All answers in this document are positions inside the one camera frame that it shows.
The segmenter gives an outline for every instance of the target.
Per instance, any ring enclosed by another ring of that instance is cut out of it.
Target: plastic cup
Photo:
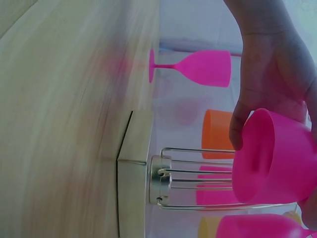
[[[198,238],[215,238],[222,217],[202,217],[198,227]]]
[[[202,148],[233,150],[229,140],[229,126],[232,113],[207,110],[203,122]],[[204,159],[233,159],[233,154],[203,153]]]
[[[294,211],[286,212],[283,214],[283,216],[292,219],[294,222],[296,222],[300,226],[302,225],[302,220],[301,220],[300,215],[295,213]],[[223,217],[221,217],[221,216],[202,217],[200,220],[200,223],[199,223],[199,227],[198,227],[198,238],[216,238],[218,226],[219,226],[222,218]]]
[[[213,167],[213,166],[201,166],[200,171],[231,171],[231,168],[225,167]],[[199,179],[231,179],[231,174],[223,175],[199,175]],[[215,188],[215,190],[196,190],[196,203],[197,205],[227,205],[238,204],[233,190],[220,190],[222,187],[232,187],[231,182],[228,184],[204,184],[197,187]]]
[[[232,186],[242,203],[279,204],[306,199],[317,186],[316,146],[299,122],[258,109],[247,120],[235,153]]]
[[[216,238],[306,238],[313,233],[281,215],[234,215],[222,218]]]

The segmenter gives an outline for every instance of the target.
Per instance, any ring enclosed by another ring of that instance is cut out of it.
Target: orange plastic cup
[[[207,110],[203,122],[202,149],[233,150],[229,140],[232,113]],[[233,154],[203,153],[204,159],[233,159]]]

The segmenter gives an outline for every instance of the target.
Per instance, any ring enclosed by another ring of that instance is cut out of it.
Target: pink plastic cup
[[[232,186],[242,203],[306,199],[317,186],[317,153],[310,130],[266,109],[247,120],[235,153]]]
[[[234,215],[222,218],[216,238],[306,238],[314,233],[281,215]]]
[[[200,171],[231,171],[231,168],[214,167],[214,166],[201,166]],[[228,175],[199,175],[199,179],[231,179],[231,174]],[[236,196],[233,190],[220,190],[220,188],[231,188],[231,182],[229,184],[204,184],[197,187],[203,188],[215,188],[215,190],[196,190],[196,203],[197,205],[227,205],[238,204]]]

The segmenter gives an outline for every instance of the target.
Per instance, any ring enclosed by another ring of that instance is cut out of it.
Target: white wall
[[[317,1],[284,0],[291,18],[317,62]],[[194,41],[208,48],[242,50],[240,31],[223,0],[161,0],[162,41]]]

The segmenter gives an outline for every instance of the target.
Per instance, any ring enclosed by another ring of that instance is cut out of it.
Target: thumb
[[[242,129],[250,113],[251,109],[239,99],[233,111],[229,130],[229,138],[235,150],[240,150],[243,146]]]
[[[317,78],[314,79],[307,90],[305,97],[309,116],[312,121],[312,134],[317,144]]]

